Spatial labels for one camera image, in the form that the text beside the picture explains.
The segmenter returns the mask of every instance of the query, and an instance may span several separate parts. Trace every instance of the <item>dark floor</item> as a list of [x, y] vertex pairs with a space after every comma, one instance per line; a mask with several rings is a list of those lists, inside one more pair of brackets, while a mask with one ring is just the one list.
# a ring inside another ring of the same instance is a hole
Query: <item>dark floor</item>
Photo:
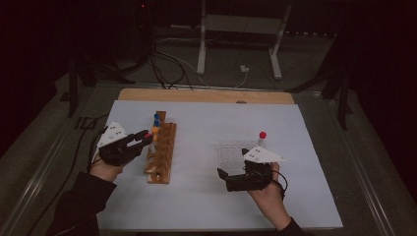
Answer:
[[[176, 39], [164, 39], [158, 44], [157, 50], [187, 62], [182, 65], [189, 82], [183, 79], [176, 84], [180, 89], [189, 89], [191, 86], [194, 89], [283, 91], [316, 75], [331, 39], [286, 36], [278, 52], [284, 75], [281, 81], [276, 81], [271, 74], [268, 53], [262, 49], [267, 46], [260, 45], [252, 49], [208, 49], [206, 73], [200, 77], [193, 69], [197, 67], [199, 50], [195, 40], [178, 42]], [[155, 57], [155, 62], [167, 81], [173, 82], [181, 75], [175, 64], [159, 57]], [[249, 67], [247, 75], [236, 70], [240, 65]], [[126, 86], [103, 79], [95, 88], [80, 86], [80, 106], [73, 118], [67, 117], [68, 103], [59, 101], [62, 92], [68, 90], [68, 77], [57, 82], [58, 94], [0, 159], [0, 234], [26, 235], [63, 184], [67, 173], [72, 171], [66, 189], [71, 186], [76, 173], [85, 170], [87, 158], [84, 156], [89, 152], [89, 140], [104, 126], [105, 118], [99, 121], [95, 130], [85, 133], [84, 142], [76, 152], [83, 133], [74, 129], [80, 116], [98, 117], [108, 113], [122, 88], [159, 87], [150, 64], [127, 78], [136, 83]], [[414, 235], [417, 232], [417, 207], [359, 105], [355, 92], [352, 90], [349, 94], [352, 114], [346, 116], [348, 130], [344, 131], [335, 118], [336, 102], [320, 98], [323, 85], [318, 84], [294, 94], [294, 99], [304, 116], [344, 227], [315, 230], [314, 233], [318, 236]], [[72, 170], [74, 156], [77, 161]], [[52, 217], [52, 209], [53, 205], [32, 235], [44, 234]], [[136, 234], [101, 232], [101, 235], [108, 236]], [[143, 232], [140, 235], [196, 234], [249, 236], [274, 235], [274, 232]]]

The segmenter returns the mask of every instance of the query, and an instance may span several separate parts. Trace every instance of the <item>small bottle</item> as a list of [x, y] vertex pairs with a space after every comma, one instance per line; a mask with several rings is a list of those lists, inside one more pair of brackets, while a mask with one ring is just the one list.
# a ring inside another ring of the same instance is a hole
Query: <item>small bottle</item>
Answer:
[[260, 138], [258, 139], [258, 146], [262, 147], [262, 148], [266, 148], [265, 147], [265, 139], [267, 138], [267, 133], [262, 131], [260, 132]]

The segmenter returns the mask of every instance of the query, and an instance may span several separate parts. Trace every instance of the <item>sleeve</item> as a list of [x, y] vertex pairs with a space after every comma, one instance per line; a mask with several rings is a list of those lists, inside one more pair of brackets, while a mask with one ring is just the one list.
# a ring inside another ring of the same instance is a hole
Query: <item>sleeve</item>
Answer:
[[116, 185], [80, 172], [73, 188], [62, 194], [46, 235], [99, 235], [95, 215], [105, 205]]
[[312, 234], [304, 233], [304, 231], [300, 228], [297, 222], [295, 222], [295, 220], [291, 218], [291, 222], [284, 229], [280, 231], [276, 230], [276, 235], [278, 236], [308, 236]]

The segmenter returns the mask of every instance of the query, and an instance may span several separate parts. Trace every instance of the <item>white plastic mount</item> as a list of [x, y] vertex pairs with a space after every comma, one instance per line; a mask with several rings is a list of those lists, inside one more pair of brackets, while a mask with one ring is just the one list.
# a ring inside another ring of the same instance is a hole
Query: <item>white plastic mount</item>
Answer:
[[256, 146], [246, 153], [243, 158], [255, 163], [271, 163], [284, 161], [282, 155], [276, 154], [266, 148]]
[[111, 124], [107, 127], [107, 130], [101, 136], [100, 140], [97, 143], [99, 148], [119, 141], [123, 138], [126, 138], [128, 135], [126, 131], [122, 128], [122, 126], [117, 123], [116, 121], [111, 122]]

